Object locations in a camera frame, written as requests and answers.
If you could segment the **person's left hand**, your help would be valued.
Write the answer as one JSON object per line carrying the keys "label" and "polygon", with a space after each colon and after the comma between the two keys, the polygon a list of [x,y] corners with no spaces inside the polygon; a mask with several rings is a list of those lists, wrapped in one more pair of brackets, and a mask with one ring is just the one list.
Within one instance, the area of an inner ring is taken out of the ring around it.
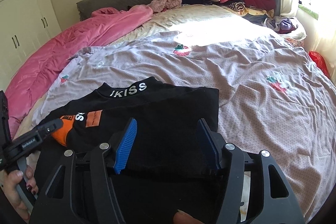
{"label": "person's left hand", "polygon": [[[35,170],[36,165],[27,165],[25,171],[25,176],[28,178],[26,188],[33,195],[36,195],[39,192],[37,182],[34,178]],[[12,172],[7,173],[3,170],[1,171],[1,179],[3,185],[2,190],[6,198],[25,223],[29,223],[30,212],[17,191],[17,185],[23,180],[23,172],[21,170],[13,170]]]}

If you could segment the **person's right hand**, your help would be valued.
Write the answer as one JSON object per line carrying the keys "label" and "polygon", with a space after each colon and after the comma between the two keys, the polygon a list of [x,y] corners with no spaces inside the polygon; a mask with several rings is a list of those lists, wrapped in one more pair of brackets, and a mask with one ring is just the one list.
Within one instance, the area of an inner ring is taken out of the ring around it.
{"label": "person's right hand", "polygon": [[173,224],[203,224],[184,211],[177,211],[173,217]]}

